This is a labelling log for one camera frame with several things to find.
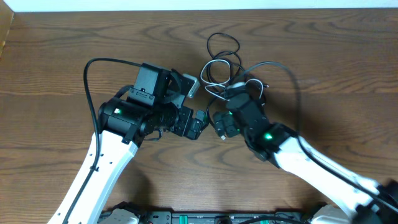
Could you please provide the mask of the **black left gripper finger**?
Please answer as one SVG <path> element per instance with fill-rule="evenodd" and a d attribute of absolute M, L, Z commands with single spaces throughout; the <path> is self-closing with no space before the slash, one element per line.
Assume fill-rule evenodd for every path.
<path fill-rule="evenodd" d="M 194 130 L 200 134 L 209 124 L 207 113 L 202 110 L 198 110 L 194 119 Z"/>
<path fill-rule="evenodd" d="M 188 97 L 187 83 L 183 74 L 172 70 L 170 73 L 170 83 L 166 91 L 166 102 L 173 103 L 177 108 L 181 108 L 186 97 Z"/>

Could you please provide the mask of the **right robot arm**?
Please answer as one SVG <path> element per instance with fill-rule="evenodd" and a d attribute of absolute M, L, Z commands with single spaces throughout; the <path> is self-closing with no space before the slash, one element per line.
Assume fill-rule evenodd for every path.
<path fill-rule="evenodd" d="M 382 185 L 339 165 L 298 131 L 270 123 L 260 102 L 247 93 L 228 99 L 226 108 L 213 115 L 218 134 L 241 134 L 259 160 L 300 177 L 334 202 L 317 210 L 310 223 L 397 223 L 397 181 Z"/>

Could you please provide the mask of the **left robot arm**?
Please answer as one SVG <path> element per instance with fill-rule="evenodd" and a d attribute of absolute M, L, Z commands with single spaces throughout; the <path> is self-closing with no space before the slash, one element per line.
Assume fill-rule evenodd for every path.
<path fill-rule="evenodd" d="M 122 171 L 153 132 L 198 139 L 205 112 L 194 112 L 183 102 L 199 85 L 186 73 L 141 64 L 135 84 L 122 87 L 94 114 L 85 160 L 49 222 L 96 223 Z"/>

